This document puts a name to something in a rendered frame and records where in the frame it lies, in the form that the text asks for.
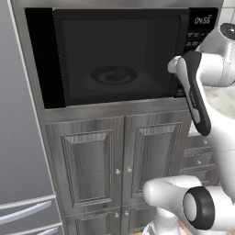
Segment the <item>black microwave door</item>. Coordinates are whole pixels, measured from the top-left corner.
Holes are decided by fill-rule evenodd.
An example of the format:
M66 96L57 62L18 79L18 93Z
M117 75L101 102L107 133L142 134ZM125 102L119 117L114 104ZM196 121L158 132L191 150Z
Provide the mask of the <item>black microwave door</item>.
M55 9L68 106L172 96L177 82L167 63L184 50L188 9ZM103 66L135 70L128 84L101 84L90 72Z

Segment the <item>dark round plate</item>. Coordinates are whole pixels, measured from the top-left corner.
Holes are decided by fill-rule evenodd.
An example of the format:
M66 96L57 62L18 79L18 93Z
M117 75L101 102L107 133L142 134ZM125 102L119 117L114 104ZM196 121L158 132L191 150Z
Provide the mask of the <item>dark round plate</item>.
M128 84L138 78L138 73L123 66L103 66L90 72L93 80L101 84Z

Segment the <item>grey wooden tall cabinet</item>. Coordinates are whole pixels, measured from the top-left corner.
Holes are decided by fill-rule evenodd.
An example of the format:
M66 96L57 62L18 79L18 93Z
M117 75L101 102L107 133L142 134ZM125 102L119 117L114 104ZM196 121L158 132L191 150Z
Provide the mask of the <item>grey wooden tall cabinet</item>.
M67 235L140 232L152 178L209 163L184 157L190 124L167 62L205 37L194 14L222 0L12 0Z

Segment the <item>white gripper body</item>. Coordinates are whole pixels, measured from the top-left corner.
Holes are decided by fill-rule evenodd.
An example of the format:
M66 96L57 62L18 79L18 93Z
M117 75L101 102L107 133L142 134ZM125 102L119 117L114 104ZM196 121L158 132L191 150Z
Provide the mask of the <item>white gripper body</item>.
M167 69L169 73L177 74L177 63L180 59L180 56L175 56L168 62Z

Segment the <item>black microwave oven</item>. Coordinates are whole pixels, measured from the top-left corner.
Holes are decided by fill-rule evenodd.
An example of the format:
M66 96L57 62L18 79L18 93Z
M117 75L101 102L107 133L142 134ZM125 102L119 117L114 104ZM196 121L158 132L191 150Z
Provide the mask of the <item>black microwave oven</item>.
M189 10L189 23L185 35L184 50L179 55L195 50L214 29L218 16L218 9L215 7L165 9L185 8ZM43 105L47 109L68 106L65 102L62 69L53 16L55 9L51 7L28 7L25 10ZM183 96L183 87L172 74L171 76L177 82L177 91L174 95L167 97Z

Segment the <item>grey steel fridge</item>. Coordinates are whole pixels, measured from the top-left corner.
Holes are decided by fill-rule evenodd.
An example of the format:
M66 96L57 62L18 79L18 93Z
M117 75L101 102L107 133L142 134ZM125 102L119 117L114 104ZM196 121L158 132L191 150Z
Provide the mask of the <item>grey steel fridge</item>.
M34 215L0 225L0 235L62 224L30 84L36 77L24 12L17 1L0 0L0 216L52 201Z

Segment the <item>grey wooden cupboard door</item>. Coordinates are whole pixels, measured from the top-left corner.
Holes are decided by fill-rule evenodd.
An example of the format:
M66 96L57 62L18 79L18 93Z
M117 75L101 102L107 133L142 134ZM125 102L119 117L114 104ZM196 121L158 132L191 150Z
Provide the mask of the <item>grey wooden cupboard door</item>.
M146 203L124 206L121 208L120 235L138 233L152 221L155 216L156 208L148 206Z
M145 182L178 174L191 118L188 111L162 112L125 117L122 205L143 202Z
M64 214L118 207L124 118L50 123L46 130Z
M115 207L66 219L68 235L120 235L120 208Z

